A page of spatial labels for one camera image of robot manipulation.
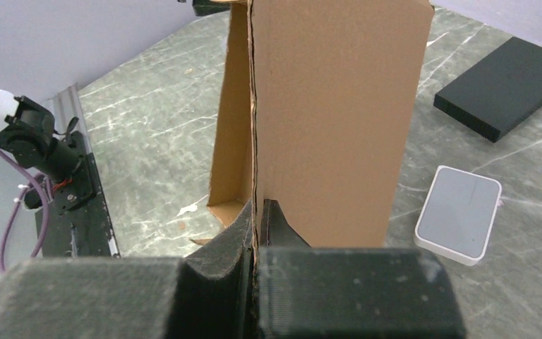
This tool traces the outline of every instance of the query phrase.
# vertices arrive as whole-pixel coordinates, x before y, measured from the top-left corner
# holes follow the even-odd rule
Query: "box side panel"
[[[256,193],[311,246],[382,246],[433,9],[268,2],[251,18]]]
[[[209,206],[230,201],[244,202],[242,197],[244,182],[251,180],[250,172],[244,171],[244,167],[250,166],[251,163],[251,159],[245,157],[250,154],[248,145],[251,142],[246,19],[246,6],[238,4],[231,6],[225,75],[213,150]]]

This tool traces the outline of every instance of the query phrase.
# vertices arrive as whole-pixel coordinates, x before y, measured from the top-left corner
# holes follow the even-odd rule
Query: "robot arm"
[[[71,121],[68,132],[76,122]],[[10,152],[20,166],[35,167],[54,182],[62,182],[72,176],[82,160],[73,147],[54,134],[58,134],[55,118],[48,109],[27,97],[0,90],[0,149]]]

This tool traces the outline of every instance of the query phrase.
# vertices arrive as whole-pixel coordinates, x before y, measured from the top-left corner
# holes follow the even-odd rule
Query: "cardboard box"
[[[311,246],[382,246],[433,7],[232,2],[208,206],[275,199]]]

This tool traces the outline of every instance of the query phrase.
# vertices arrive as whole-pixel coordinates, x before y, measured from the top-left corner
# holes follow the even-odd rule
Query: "marble table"
[[[227,23],[198,20],[80,92],[124,256],[185,256],[219,232],[205,203]],[[438,165],[502,183],[485,258],[442,260],[470,338],[542,338],[542,108],[493,144],[432,106],[509,37],[436,9],[386,239],[413,246]]]

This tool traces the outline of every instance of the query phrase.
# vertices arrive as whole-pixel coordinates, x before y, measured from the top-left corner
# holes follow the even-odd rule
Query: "purple cable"
[[[42,202],[42,224],[40,226],[40,233],[38,234],[38,240],[36,241],[36,245],[34,246],[34,249],[32,250],[32,253],[30,254],[30,258],[35,258],[36,255],[38,255],[38,252],[40,252],[40,249],[42,248],[42,243],[44,242],[44,238],[47,236],[47,228],[49,226],[49,198],[47,197],[47,194],[44,192],[44,189],[40,186],[36,178],[34,178],[30,173],[28,173],[23,167],[16,164],[11,158],[9,158],[5,153],[3,153],[0,150],[0,157],[5,160],[8,164],[10,164],[13,168],[15,168],[20,174],[22,174],[28,181],[32,184],[34,189],[36,189],[36,192],[40,196],[40,201]],[[25,194],[27,189],[24,189],[22,193],[20,194],[20,200],[23,198],[23,194]],[[10,220],[11,225],[13,225],[13,219],[15,218],[18,210],[20,208],[20,204],[17,203],[16,206],[13,209],[12,218]],[[7,225],[7,229],[5,231],[5,234],[3,235],[3,238],[1,239],[1,250],[0,250],[0,270],[1,272],[5,271],[5,244],[7,243],[7,236],[9,235],[9,231],[11,230],[11,225]]]

